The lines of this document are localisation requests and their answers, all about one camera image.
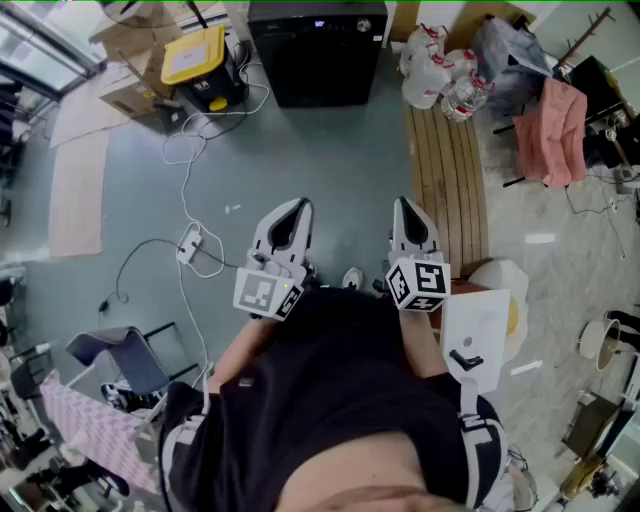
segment wooden slats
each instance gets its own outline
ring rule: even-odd
[[[484,263],[489,257],[489,226],[487,225],[487,198],[484,193],[484,179],[482,177],[482,165],[478,152],[478,139],[473,127],[473,118],[465,123],[469,134],[471,146],[471,159],[473,160],[473,172],[476,179],[476,192],[478,194],[478,219],[480,221],[480,262]]]
[[[442,173],[447,197],[447,221],[449,223],[449,265],[451,277],[460,277],[462,268],[462,227],[460,225],[460,199],[458,197],[458,176],[456,163],[453,159],[453,146],[449,125],[442,113],[440,105],[433,107],[433,114],[438,130],[440,142],[440,158],[442,159]]]
[[[433,177],[433,191],[435,195],[436,217],[434,222],[438,228],[440,238],[440,250],[444,255],[444,260],[449,261],[449,224],[447,215],[447,193],[444,186],[444,175],[442,173],[442,158],[440,156],[440,141],[436,130],[436,121],[433,111],[423,110],[422,116],[427,129],[427,140],[429,142],[429,156],[431,157],[431,173]]]
[[[471,219],[471,261],[469,262],[469,268],[465,274],[472,273],[475,268],[473,267],[476,261],[480,261],[480,220],[478,211],[478,194],[476,192],[476,178],[473,172],[473,160],[471,159],[471,146],[469,145],[469,134],[467,133],[466,124],[458,123],[460,129],[460,140],[462,142],[462,154],[464,157],[464,167],[467,173],[467,187],[469,189],[469,218]]]
[[[433,221],[436,219],[436,195],[433,189],[433,173],[431,171],[431,156],[429,154],[429,141],[427,128],[424,123],[422,111],[413,108],[413,122],[416,127],[416,139],[418,142],[418,154],[420,155],[420,171],[422,174],[422,197],[424,199],[425,213]]]
[[[409,161],[411,165],[411,192],[413,201],[424,210],[424,193],[422,192],[422,172],[420,170],[420,155],[418,154],[418,141],[416,140],[416,128],[413,121],[412,108],[405,103],[404,119],[409,139]]]
[[[465,277],[488,257],[487,207],[472,120],[447,121],[439,105],[405,106],[413,200],[438,228],[451,277]]]

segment pink patterned cloth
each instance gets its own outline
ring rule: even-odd
[[[134,442],[141,419],[63,386],[57,371],[45,379],[40,392],[49,419],[67,444],[130,485],[159,494],[151,466],[140,458]]]

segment bucket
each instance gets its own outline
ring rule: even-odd
[[[607,336],[612,329],[616,329],[614,337]],[[592,320],[587,324],[578,341],[580,355],[587,359],[595,359],[596,369],[601,372],[613,360],[613,356],[620,342],[620,322],[618,320]]]

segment cardboard box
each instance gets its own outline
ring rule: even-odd
[[[105,14],[89,41],[102,43],[110,61],[121,61],[120,50],[126,58],[137,55],[154,44],[164,46],[182,37],[168,9],[160,2],[139,2],[127,11],[124,19]]]
[[[171,88],[160,80],[163,59],[164,47],[160,45],[129,58],[144,83],[131,72],[126,62],[110,62],[101,78],[99,98],[129,117],[154,112],[156,94],[150,88],[163,97],[171,96]]]

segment yellow lid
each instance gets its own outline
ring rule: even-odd
[[[205,75],[224,60],[224,25],[187,34],[165,49],[162,83],[175,85]]]

